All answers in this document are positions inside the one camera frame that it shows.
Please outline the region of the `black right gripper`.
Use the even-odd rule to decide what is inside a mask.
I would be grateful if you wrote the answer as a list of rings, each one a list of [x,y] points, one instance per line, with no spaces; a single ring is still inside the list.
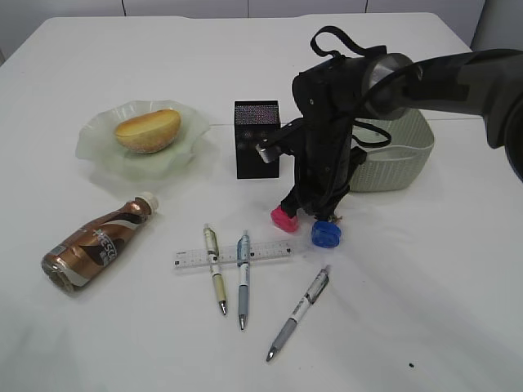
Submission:
[[[295,217],[300,209],[318,221],[334,216],[355,171],[353,125],[354,119],[348,116],[323,124],[293,120],[294,186],[280,203],[287,217]]]

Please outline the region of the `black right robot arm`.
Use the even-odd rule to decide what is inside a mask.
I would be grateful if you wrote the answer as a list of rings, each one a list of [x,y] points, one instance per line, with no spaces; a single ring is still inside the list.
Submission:
[[[279,211],[299,210],[327,221],[365,160],[352,147],[353,127],[367,119],[395,120],[408,109],[478,115],[488,145],[504,148],[522,171],[522,54],[495,49],[419,62],[375,47],[368,55],[336,54],[293,80],[301,117],[276,135],[280,153],[292,155],[294,184]]]

